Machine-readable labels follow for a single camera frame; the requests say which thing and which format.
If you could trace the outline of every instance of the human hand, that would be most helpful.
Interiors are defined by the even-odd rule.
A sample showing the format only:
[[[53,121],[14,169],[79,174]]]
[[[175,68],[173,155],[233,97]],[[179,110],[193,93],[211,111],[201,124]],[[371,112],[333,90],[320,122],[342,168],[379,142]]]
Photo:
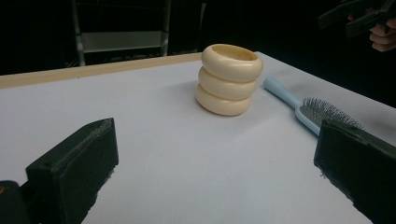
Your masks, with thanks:
[[[384,52],[391,49],[396,49],[396,18],[387,21],[389,27],[388,32],[385,34],[385,26],[378,24],[370,29],[370,40],[373,41],[373,49]]]

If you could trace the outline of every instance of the ring stack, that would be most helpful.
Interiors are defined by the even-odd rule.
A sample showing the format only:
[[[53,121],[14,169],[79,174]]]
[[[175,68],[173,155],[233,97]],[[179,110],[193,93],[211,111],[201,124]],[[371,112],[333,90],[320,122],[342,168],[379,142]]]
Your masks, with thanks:
[[[195,98],[205,109],[224,116],[244,113],[262,73],[262,59],[233,45],[216,44],[202,53]]]

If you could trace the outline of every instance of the table surface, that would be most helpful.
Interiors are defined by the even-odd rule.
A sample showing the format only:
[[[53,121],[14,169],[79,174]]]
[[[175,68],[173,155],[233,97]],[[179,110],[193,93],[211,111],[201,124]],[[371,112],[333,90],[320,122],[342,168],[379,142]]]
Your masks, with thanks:
[[[396,145],[396,110],[257,52],[258,78],[342,109]],[[371,223],[313,164],[318,138],[260,86],[244,114],[194,99],[200,54],[0,77],[0,179],[114,118],[120,154],[83,223]]]

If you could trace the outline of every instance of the light blue hairbrush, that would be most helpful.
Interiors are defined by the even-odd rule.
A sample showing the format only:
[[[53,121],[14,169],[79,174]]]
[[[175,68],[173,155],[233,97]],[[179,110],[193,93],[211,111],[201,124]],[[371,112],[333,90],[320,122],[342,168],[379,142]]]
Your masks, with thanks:
[[[316,135],[319,135],[320,125],[324,119],[341,121],[363,129],[352,117],[325,101],[309,97],[301,101],[274,77],[266,78],[263,87],[288,103],[294,109],[297,119]]]

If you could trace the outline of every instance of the table edge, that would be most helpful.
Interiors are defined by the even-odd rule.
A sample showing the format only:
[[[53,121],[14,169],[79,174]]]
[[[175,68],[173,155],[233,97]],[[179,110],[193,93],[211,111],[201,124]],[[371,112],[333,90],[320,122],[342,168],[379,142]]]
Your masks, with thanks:
[[[0,76],[0,90],[34,85],[46,82],[60,81],[72,78],[91,77],[127,70],[162,66],[175,63],[187,63],[201,60],[201,52],[165,56],[158,58],[141,59],[120,63],[102,63],[96,65],[87,65],[81,67],[54,69],[48,71],[39,71],[31,73],[20,73]]]

